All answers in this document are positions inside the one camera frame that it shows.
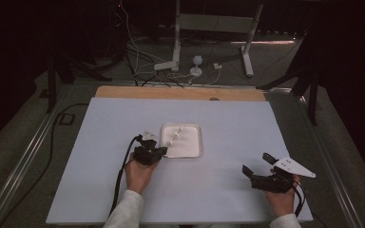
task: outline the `white tabletop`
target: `white tabletop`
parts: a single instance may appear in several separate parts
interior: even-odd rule
[[[289,155],[268,102],[93,98],[47,223],[104,223],[130,141],[145,130],[160,137],[166,123],[198,124],[203,153],[195,159],[162,159],[144,191],[142,223],[274,218],[266,197],[241,173],[245,164],[269,176],[271,165],[262,153],[277,159]],[[312,219],[307,203],[298,219]]]

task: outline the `handheld controller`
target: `handheld controller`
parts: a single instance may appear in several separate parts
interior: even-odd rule
[[[293,187],[293,174],[314,178],[316,174],[290,158],[277,160],[267,153],[262,158],[274,165],[274,174],[268,177],[254,175],[247,166],[242,166],[242,173],[251,180],[251,187],[273,193],[285,193]]]
[[[137,137],[137,142],[141,146],[135,147],[133,153],[133,159],[143,165],[150,165],[159,161],[162,156],[167,153],[167,147],[156,148],[156,141],[154,140],[143,140],[143,136]]]

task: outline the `white ball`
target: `white ball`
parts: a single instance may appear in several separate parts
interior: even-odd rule
[[[195,65],[201,65],[202,64],[202,56],[201,55],[196,55],[193,59],[193,63]]]

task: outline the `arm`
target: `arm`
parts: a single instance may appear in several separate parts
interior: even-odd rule
[[[147,166],[131,161],[125,167],[127,190],[124,191],[123,199],[108,218],[105,228],[139,227],[139,219],[144,209],[144,198],[141,194],[150,183],[157,165],[158,163],[154,163]]]
[[[298,175],[293,175],[295,179],[295,187],[297,182],[300,181]],[[274,219],[270,227],[271,228],[299,228],[298,218],[294,214],[294,202],[295,202],[295,190],[290,189],[286,193],[272,193],[265,192],[266,198],[272,206],[274,214],[277,216]]]

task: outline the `metal frame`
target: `metal frame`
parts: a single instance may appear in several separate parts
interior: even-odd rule
[[[176,0],[176,24],[175,24],[175,41],[173,50],[173,60],[171,62],[155,65],[155,69],[171,68],[172,71],[179,71],[180,63],[180,29],[194,30],[211,30],[211,31],[227,31],[248,33],[248,38],[245,46],[241,47],[241,56],[244,62],[245,75],[247,77],[254,76],[253,67],[249,56],[251,42],[256,33],[260,13],[262,12],[263,4],[258,4],[256,14],[253,18],[250,17],[232,17],[232,16],[217,16],[217,15],[201,15],[180,13],[180,0]]]

